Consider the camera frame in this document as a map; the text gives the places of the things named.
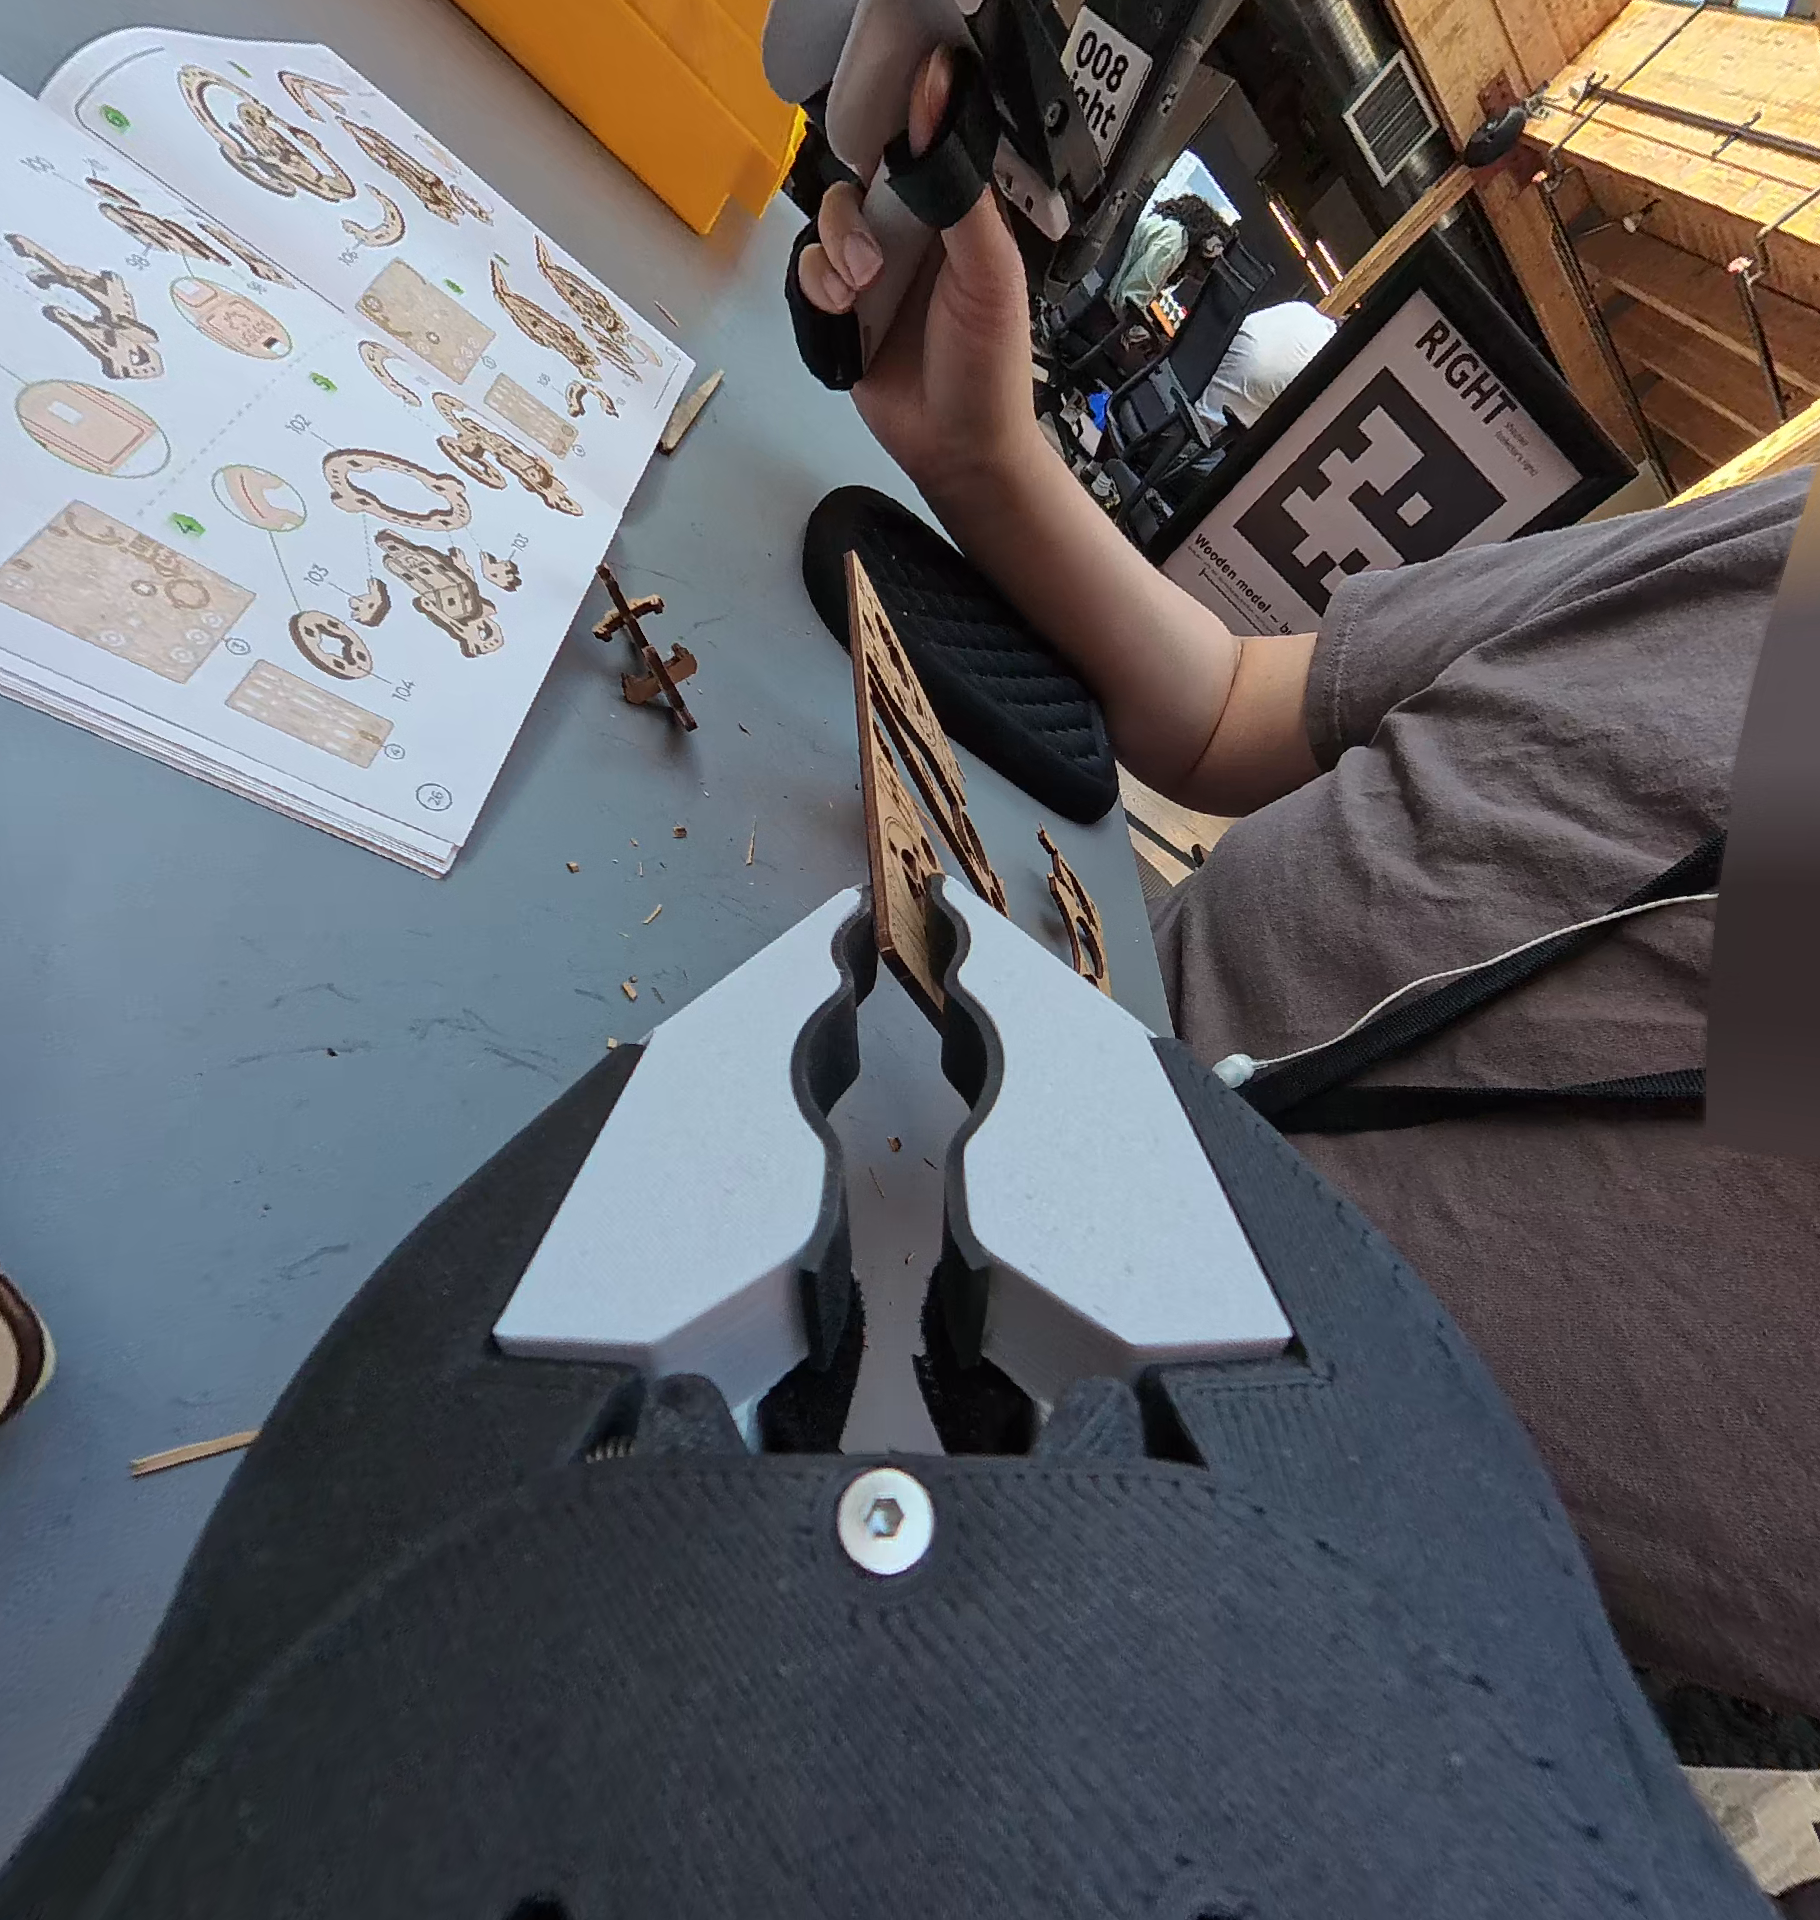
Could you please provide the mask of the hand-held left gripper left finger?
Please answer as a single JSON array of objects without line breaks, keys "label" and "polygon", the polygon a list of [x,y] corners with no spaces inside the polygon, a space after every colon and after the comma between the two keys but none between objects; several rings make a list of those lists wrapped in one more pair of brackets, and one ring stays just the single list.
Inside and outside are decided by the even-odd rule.
[{"label": "hand-held left gripper left finger", "polygon": [[716,1384],[751,1448],[852,1313],[847,1174],[829,1121],[875,988],[866,889],[831,895],[662,1020],[493,1335],[513,1355]]}]

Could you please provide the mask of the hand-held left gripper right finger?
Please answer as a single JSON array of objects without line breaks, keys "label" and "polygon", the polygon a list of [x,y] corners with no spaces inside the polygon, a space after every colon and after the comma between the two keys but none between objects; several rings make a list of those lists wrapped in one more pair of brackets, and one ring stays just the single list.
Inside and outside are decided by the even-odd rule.
[{"label": "hand-held left gripper right finger", "polygon": [[1294,1331],[1194,1121],[1222,1087],[952,878],[931,884],[946,1148],[925,1292],[940,1431],[1034,1431],[1081,1379],[1267,1361]]}]

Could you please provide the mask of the laser-cut wooden parts sheet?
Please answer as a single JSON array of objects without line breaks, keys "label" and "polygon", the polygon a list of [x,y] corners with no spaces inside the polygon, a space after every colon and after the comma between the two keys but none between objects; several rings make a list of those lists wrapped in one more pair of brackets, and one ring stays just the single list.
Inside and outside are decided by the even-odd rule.
[{"label": "laser-cut wooden parts sheet", "polygon": [[843,566],[877,952],[924,1011],[941,1020],[946,962],[934,946],[929,896],[946,870],[941,846],[981,899],[996,910],[1010,903],[924,681],[858,554]]}]

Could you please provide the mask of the curved wooden model part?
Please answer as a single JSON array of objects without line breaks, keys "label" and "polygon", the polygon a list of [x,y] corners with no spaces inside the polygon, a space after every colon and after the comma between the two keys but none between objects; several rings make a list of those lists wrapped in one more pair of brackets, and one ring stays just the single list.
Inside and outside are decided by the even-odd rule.
[{"label": "curved wooden model part", "polygon": [[1083,981],[1112,995],[1103,914],[1044,825],[1039,827],[1039,841],[1049,855],[1046,884],[1062,916],[1069,962]]}]

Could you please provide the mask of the person's right hand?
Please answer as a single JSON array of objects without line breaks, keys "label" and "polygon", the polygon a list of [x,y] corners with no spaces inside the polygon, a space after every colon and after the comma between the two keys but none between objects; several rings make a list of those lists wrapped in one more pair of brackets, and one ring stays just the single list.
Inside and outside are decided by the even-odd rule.
[{"label": "person's right hand", "polygon": [[1037,419],[1029,308],[1020,241],[989,186],[924,255],[854,389],[877,442],[946,520],[1097,513]]}]

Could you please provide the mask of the black office chair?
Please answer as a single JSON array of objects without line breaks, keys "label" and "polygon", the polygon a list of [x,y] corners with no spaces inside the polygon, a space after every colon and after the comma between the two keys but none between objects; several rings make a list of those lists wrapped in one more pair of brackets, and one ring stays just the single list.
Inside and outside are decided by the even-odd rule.
[{"label": "black office chair", "polygon": [[1204,398],[1242,323],[1208,323],[1198,310],[1191,324],[1151,367],[1131,374],[1110,399],[1105,416],[1105,475],[1114,483],[1114,521],[1136,546],[1148,546],[1173,515],[1169,486],[1188,496],[1198,472],[1242,435],[1234,413],[1206,413]]}]

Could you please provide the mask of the framed black-white tag sign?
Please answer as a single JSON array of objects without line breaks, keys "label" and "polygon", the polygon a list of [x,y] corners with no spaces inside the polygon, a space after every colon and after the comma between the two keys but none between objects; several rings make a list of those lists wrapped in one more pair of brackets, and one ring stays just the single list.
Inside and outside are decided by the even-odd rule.
[{"label": "framed black-white tag sign", "polygon": [[1425,239],[1146,551],[1234,633],[1312,633],[1363,572],[1570,526],[1630,475],[1499,301]]}]

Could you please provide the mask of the person's grey shirt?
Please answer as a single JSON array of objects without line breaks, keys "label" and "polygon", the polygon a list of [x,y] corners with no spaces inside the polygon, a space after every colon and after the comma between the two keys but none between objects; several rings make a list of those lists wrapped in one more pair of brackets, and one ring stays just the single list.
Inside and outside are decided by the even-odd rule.
[{"label": "person's grey shirt", "polygon": [[[1250,641],[1169,789],[1235,827],[1159,912],[1208,1061],[1623,903],[1718,829],[1811,473],[1368,572]],[[1642,1663],[1820,1723],[1820,1162],[1543,1108],[1308,1136],[1478,1346]]]}]

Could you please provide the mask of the yellow plastic bin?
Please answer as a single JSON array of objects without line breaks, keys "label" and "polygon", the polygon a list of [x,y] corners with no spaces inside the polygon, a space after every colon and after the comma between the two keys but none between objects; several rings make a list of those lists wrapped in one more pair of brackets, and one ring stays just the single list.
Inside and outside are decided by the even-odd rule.
[{"label": "yellow plastic bin", "polygon": [[761,67],[768,2],[462,2],[687,226],[759,218],[801,145]]}]

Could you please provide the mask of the black wrist rest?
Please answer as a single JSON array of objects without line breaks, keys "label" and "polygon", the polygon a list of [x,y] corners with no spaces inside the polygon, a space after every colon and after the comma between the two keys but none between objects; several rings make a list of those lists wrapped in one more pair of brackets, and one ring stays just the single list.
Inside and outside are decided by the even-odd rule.
[{"label": "black wrist rest", "polygon": [[1121,800],[1090,689],[924,515],[886,493],[829,493],[801,532],[806,592],[850,644],[855,552],[946,733],[1053,813],[1097,824]]}]

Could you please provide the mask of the wooden shelf rack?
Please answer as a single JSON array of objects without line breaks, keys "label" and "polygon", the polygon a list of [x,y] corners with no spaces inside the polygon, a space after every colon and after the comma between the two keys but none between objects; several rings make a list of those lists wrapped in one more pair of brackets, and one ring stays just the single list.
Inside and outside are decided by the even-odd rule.
[{"label": "wooden shelf rack", "polygon": [[1820,4],[1389,12],[1569,385],[1670,496],[1820,450]]}]

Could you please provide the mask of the small wooden cross assembly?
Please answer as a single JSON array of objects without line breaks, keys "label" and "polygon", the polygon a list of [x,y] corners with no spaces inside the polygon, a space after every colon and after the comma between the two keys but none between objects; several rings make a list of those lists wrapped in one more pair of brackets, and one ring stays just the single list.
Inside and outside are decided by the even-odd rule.
[{"label": "small wooden cross assembly", "polygon": [[673,641],[663,654],[649,631],[649,618],[666,611],[666,596],[629,595],[610,564],[601,564],[597,579],[607,588],[609,607],[599,615],[593,636],[607,644],[625,639],[633,654],[631,668],[622,676],[625,700],[633,705],[662,704],[687,733],[696,732],[699,720],[682,684],[696,673],[699,659],[685,641]]}]

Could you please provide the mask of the white instruction booklet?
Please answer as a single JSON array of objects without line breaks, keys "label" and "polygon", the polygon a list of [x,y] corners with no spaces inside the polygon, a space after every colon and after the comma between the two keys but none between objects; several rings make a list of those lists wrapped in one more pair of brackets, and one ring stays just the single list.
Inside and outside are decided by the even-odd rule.
[{"label": "white instruction booklet", "polygon": [[693,371],[326,45],[0,74],[0,693],[443,876]]}]

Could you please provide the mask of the pale paper scrap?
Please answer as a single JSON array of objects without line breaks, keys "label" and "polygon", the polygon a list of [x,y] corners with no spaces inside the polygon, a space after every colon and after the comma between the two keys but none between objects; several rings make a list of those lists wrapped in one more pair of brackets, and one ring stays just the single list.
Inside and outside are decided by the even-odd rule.
[{"label": "pale paper scrap", "polygon": [[1820,1886],[1820,1766],[1688,1766],[1686,1776],[1767,1894]]}]

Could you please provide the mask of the wall air vent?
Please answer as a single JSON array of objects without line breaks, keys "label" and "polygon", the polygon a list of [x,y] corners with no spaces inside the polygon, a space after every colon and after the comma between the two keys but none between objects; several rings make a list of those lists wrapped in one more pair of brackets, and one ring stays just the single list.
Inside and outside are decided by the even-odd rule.
[{"label": "wall air vent", "polygon": [[1342,108],[1342,122],[1383,186],[1389,186],[1443,129],[1406,52],[1378,67]]}]

